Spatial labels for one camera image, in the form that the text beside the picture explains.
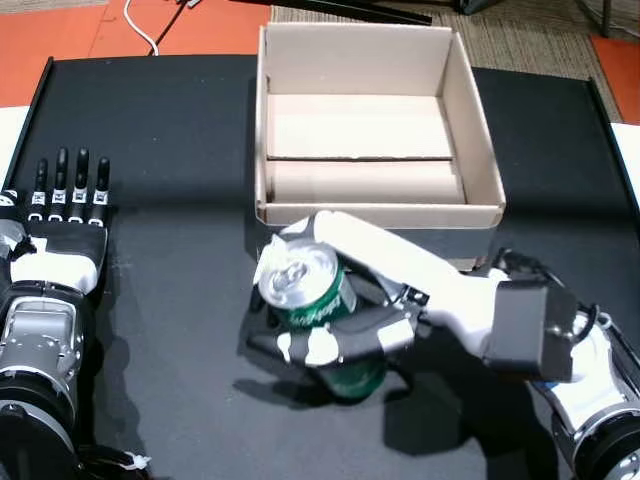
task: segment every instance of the robotic hand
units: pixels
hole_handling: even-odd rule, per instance
[[[386,298],[333,324],[257,333],[252,347],[288,363],[336,368],[409,347],[419,322],[446,327],[488,368],[532,382],[548,400],[554,438],[579,480],[640,478],[632,379],[640,361],[606,313],[579,303],[542,264],[503,251],[488,276],[468,276],[381,228],[323,211],[274,236],[254,285],[281,261],[282,245],[301,237],[332,247]]]
[[[87,296],[107,249],[109,160],[99,162],[90,204],[88,151],[78,154],[70,205],[67,163],[62,148],[50,205],[46,159],[27,214],[15,191],[0,193],[0,479],[146,478],[101,476],[104,464],[142,474],[145,462],[74,441],[78,374],[94,330]]]

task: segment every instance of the green soda can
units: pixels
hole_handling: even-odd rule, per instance
[[[262,272],[258,288],[291,330],[339,322],[357,305],[357,296],[335,251],[310,239],[288,242],[277,265]],[[331,393],[349,401],[369,396],[380,386],[386,371],[383,360],[316,370]]]

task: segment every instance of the black cable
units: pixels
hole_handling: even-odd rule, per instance
[[[169,32],[169,30],[171,30],[171,27],[173,27],[173,24],[176,23],[176,20],[178,19],[178,17],[180,16],[182,11],[184,10],[184,7],[186,7],[186,6],[187,6],[187,0],[181,0],[180,6],[178,7],[178,10],[176,10],[176,13],[173,14],[173,17],[171,18],[171,20],[169,21],[167,26],[164,27],[164,30],[162,31],[162,33],[160,34],[160,36],[156,40],[156,46],[160,45],[160,42],[165,37],[165,35]],[[149,53],[147,54],[147,56],[151,56],[151,55],[153,55],[153,49],[149,50]]]

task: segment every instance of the cardboard box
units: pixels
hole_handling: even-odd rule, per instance
[[[256,84],[259,243],[329,209],[461,269],[486,256],[505,196],[458,33],[270,24],[261,30]]]

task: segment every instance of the black table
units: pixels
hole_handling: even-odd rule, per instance
[[[60,145],[113,162],[96,439],[149,454],[158,479],[569,478],[546,405],[446,333],[401,359],[413,392],[390,373],[351,407],[246,351],[254,71],[253,56],[64,61],[41,83],[12,183],[29,189]],[[589,84],[475,74],[509,202],[496,246],[552,265],[640,346],[638,238]]]

